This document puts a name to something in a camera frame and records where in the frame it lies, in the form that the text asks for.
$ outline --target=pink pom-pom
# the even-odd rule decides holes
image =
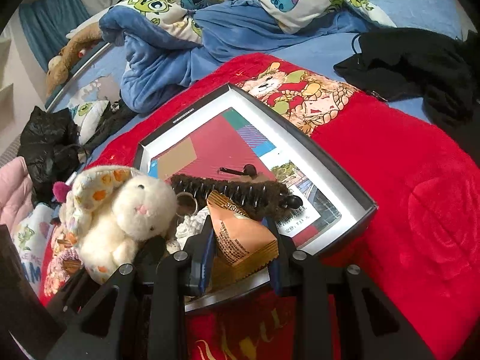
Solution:
[[[65,203],[67,201],[67,193],[71,190],[70,185],[66,185],[63,181],[57,181],[53,185],[53,195],[59,203]]]

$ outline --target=brown plush toy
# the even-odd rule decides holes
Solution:
[[[46,74],[46,95],[50,96],[57,85],[61,85],[68,80],[69,70],[80,61],[79,52],[82,49],[90,47],[92,44],[102,39],[102,31],[98,22],[89,24],[78,31],[67,45],[60,50],[61,59],[54,61],[53,67],[49,67]]]

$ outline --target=blue curtain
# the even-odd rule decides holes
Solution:
[[[38,0],[20,4],[25,38],[42,69],[67,44],[65,35],[90,18],[81,0]]]

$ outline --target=bunny's pink nose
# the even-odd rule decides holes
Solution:
[[[135,207],[135,211],[142,215],[147,215],[148,210],[143,204],[141,206]]]

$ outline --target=plush bunny keychain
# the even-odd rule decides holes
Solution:
[[[168,252],[179,250],[169,238],[177,198],[164,181],[124,166],[83,171],[66,195],[69,238],[91,278],[105,283],[124,263],[131,263],[141,244],[167,238]]]

